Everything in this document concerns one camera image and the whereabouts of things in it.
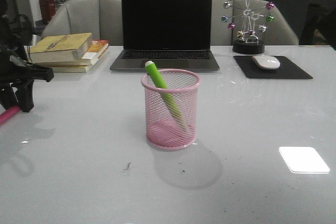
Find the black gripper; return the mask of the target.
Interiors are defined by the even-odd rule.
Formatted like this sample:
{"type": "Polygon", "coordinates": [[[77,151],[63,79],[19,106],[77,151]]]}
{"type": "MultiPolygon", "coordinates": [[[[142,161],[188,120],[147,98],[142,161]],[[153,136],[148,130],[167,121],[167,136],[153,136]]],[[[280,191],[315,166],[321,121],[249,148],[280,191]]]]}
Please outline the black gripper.
{"type": "Polygon", "coordinates": [[[9,20],[7,0],[1,0],[1,106],[19,106],[23,112],[34,107],[34,80],[50,82],[52,68],[27,62],[24,45],[32,40],[32,25],[25,14],[9,20]]]}

